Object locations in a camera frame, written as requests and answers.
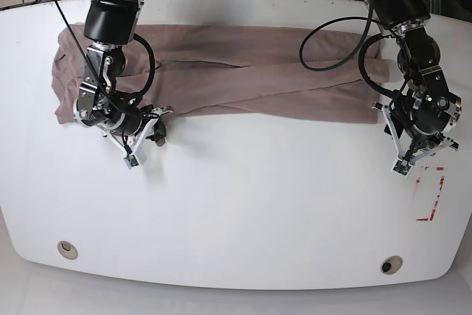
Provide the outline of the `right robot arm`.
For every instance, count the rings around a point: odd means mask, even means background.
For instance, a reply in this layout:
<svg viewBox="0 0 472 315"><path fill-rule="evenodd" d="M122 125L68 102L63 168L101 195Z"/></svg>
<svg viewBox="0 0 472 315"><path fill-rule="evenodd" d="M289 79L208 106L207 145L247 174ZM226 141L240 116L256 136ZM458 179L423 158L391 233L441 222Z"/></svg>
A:
<svg viewBox="0 0 472 315"><path fill-rule="evenodd" d="M150 44L135 33L144 0L91 0L83 34L91 45L81 52L84 78L73 104L74 119L86 127L97 126L122 152L128 168L146 161L142 144L166 137L162 116L172 108L153 105L141 107L150 89L156 63ZM144 86L136 92L117 89L117 78L125 69L124 45L137 41L149 59L149 72Z"/></svg>

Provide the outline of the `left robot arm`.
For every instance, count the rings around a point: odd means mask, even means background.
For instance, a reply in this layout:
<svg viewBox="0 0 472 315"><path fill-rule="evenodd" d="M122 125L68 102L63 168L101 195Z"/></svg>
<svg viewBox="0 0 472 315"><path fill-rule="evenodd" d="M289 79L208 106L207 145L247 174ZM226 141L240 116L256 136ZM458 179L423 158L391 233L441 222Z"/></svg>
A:
<svg viewBox="0 0 472 315"><path fill-rule="evenodd" d="M362 33L354 50L328 69L337 69L357 58L363 81L390 99L386 105L375 103L373 107L383 114L385 132L395 144L393 172L408 176L419 160L444 148L459 147L447 134L459 121L462 102L450 91L440 67L440 48L425 30L431 16L423 0L364 0L364 3L368 7L364 29L377 24L379 34ZM395 39L399 47L397 62L403 84L396 90L375 83L364 64L367 50L385 38Z"/></svg>

